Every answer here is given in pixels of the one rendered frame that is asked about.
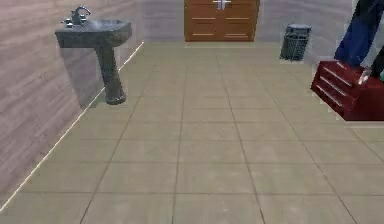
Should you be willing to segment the dark metal sink faucet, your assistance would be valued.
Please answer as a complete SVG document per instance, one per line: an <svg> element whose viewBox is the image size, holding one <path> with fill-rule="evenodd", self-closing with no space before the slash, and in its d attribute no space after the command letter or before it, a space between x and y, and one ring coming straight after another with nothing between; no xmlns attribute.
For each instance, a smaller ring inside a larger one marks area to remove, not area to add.
<svg viewBox="0 0 384 224"><path fill-rule="evenodd" d="M86 17L91 14L91 11L83 6L80 5L74 10L71 11L71 17L66 18L62 21L65 27L72 27L74 25L81 25L82 23L86 22Z"/></svg>

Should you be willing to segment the red chest of drawers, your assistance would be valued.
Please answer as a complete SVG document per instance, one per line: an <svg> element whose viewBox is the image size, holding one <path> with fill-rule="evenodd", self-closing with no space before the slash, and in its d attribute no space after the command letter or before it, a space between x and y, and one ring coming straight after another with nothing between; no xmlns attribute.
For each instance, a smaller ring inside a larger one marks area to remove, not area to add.
<svg viewBox="0 0 384 224"><path fill-rule="evenodd" d="M364 68L321 61L311 90L346 121L384 121L384 83L371 76L359 83Z"/></svg>

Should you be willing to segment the dark grey pedestal sink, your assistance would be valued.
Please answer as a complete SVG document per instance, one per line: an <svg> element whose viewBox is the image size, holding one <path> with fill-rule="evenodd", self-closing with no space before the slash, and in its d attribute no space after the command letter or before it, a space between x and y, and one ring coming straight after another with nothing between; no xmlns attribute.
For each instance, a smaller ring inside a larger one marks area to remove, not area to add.
<svg viewBox="0 0 384 224"><path fill-rule="evenodd" d="M126 94L119 77L114 49L132 37L132 24L122 20L88 20L81 25L55 31L62 49L93 49L96 53L105 90L105 101L119 105Z"/></svg>

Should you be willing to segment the brown wooden door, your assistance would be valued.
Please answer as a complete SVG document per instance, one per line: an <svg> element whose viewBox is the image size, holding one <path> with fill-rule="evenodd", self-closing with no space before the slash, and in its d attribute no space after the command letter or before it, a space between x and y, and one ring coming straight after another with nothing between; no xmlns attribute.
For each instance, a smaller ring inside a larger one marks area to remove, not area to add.
<svg viewBox="0 0 384 224"><path fill-rule="evenodd" d="M260 0L231 0L218 10L213 0L184 0L186 42L253 42Z"/></svg>

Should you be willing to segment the blue hanging towel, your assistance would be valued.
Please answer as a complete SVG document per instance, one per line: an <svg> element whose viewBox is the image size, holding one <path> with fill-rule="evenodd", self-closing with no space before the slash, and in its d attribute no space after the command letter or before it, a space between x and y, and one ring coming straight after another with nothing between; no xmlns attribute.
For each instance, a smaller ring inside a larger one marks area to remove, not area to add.
<svg viewBox="0 0 384 224"><path fill-rule="evenodd" d="M334 58L358 67L369 53L383 14L384 0L358 0Z"/></svg>

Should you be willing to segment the dark grey mesh trash can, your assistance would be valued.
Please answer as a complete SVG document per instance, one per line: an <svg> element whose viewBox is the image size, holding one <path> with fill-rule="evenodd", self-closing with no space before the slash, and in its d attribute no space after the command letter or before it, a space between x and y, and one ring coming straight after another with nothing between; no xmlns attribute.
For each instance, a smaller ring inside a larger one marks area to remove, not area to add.
<svg viewBox="0 0 384 224"><path fill-rule="evenodd" d="M288 24L280 58L289 61L302 61L311 31L312 27L307 24Z"/></svg>

